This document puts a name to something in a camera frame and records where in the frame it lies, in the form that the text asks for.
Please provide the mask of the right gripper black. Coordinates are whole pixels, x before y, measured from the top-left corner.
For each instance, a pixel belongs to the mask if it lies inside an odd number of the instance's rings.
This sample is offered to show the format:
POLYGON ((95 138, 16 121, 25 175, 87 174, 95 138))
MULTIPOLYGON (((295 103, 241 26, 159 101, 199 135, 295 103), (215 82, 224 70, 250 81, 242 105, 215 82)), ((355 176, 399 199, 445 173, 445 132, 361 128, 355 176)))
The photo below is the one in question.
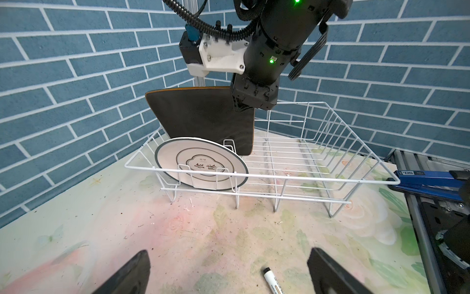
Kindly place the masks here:
POLYGON ((234 73, 230 89, 235 111, 272 110, 278 102, 279 84, 280 78, 263 86, 252 82, 246 75, 234 73))

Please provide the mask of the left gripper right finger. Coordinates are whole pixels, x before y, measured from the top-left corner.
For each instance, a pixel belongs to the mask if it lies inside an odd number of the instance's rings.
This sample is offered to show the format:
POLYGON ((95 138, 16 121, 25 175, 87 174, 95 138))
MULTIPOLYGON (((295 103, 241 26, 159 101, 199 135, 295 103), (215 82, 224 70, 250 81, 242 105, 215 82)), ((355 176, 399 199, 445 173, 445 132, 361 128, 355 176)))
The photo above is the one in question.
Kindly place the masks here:
POLYGON ((372 294, 319 247, 312 248, 307 266, 316 294, 372 294))

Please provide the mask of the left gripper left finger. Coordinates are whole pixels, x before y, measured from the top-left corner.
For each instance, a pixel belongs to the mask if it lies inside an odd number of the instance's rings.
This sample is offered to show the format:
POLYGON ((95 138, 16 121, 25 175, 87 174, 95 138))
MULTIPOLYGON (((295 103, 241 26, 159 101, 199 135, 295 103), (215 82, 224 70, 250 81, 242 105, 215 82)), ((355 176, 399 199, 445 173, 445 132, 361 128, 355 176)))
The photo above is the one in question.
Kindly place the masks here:
POLYGON ((151 272, 147 250, 134 255, 93 294, 145 294, 151 272))

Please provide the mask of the dark plate orange rim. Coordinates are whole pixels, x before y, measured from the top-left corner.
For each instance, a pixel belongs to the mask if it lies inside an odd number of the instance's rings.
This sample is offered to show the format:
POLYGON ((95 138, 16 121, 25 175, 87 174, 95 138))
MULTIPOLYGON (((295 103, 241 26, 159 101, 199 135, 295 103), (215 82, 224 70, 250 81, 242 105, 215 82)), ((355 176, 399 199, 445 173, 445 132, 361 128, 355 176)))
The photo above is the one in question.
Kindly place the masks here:
POLYGON ((145 98, 170 138, 232 139, 238 155, 252 153, 255 109, 236 111, 228 86, 158 89, 145 98))

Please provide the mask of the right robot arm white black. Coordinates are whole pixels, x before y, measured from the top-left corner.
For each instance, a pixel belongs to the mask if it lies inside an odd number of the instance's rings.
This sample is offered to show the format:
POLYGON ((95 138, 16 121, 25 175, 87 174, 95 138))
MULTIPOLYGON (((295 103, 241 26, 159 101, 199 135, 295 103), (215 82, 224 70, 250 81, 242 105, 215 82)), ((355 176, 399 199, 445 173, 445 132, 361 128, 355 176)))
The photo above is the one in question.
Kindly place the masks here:
POLYGON ((304 67, 325 46, 328 20, 344 19, 352 1, 252 1, 237 8, 241 18, 258 14, 244 53, 244 72, 234 74, 231 95, 238 112, 270 110, 277 104, 280 76, 292 65, 288 78, 298 78, 304 67))

